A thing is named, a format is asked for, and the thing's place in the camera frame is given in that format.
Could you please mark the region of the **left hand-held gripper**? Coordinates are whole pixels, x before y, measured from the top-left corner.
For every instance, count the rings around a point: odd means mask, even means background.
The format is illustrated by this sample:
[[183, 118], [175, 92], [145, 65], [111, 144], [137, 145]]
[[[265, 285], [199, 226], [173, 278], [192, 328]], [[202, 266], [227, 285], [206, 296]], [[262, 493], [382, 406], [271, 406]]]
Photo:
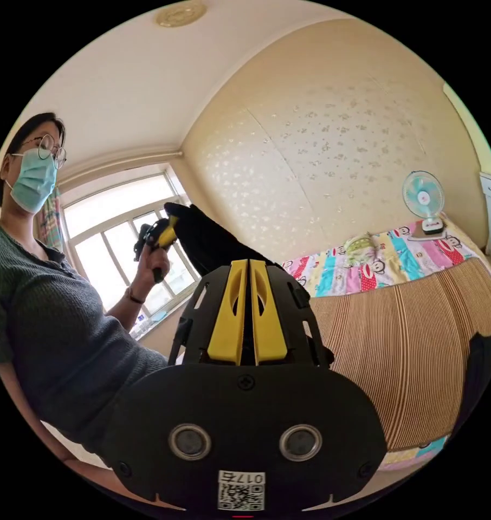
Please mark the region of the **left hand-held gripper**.
[[178, 218], [175, 216], [168, 216], [157, 220], [154, 224], [143, 224], [140, 227], [138, 240], [134, 245], [134, 261], [139, 263], [143, 250], [146, 246], [150, 248], [153, 253], [160, 249], [165, 254], [169, 247], [177, 240], [175, 232], [175, 225]]

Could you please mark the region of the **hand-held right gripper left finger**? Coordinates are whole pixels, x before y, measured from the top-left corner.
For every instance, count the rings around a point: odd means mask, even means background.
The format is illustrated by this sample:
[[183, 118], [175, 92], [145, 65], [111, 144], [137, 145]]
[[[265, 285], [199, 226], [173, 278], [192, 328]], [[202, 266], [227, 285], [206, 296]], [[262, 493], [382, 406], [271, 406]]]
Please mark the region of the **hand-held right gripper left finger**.
[[208, 346], [210, 360], [239, 364], [246, 310], [247, 260], [231, 263]]

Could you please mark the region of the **person's left hand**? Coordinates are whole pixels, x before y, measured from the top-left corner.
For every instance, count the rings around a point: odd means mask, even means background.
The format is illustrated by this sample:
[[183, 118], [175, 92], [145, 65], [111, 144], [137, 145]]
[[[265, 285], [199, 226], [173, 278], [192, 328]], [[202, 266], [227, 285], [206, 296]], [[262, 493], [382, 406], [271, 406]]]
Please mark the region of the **person's left hand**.
[[136, 275], [127, 289], [130, 300], [141, 305], [145, 303], [150, 291], [157, 284], [154, 275], [156, 270], [160, 271], [160, 280], [169, 273], [170, 261], [167, 251], [145, 245], [140, 254]]

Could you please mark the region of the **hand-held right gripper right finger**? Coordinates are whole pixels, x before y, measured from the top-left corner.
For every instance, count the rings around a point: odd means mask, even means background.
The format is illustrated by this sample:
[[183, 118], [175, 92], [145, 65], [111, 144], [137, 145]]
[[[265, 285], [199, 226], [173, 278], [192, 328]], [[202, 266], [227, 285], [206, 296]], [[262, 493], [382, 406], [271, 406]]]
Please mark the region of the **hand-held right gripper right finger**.
[[262, 261], [250, 261], [250, 288], [255, 363], [281, 362], [287, 356], [287, 346], [267, 267]]

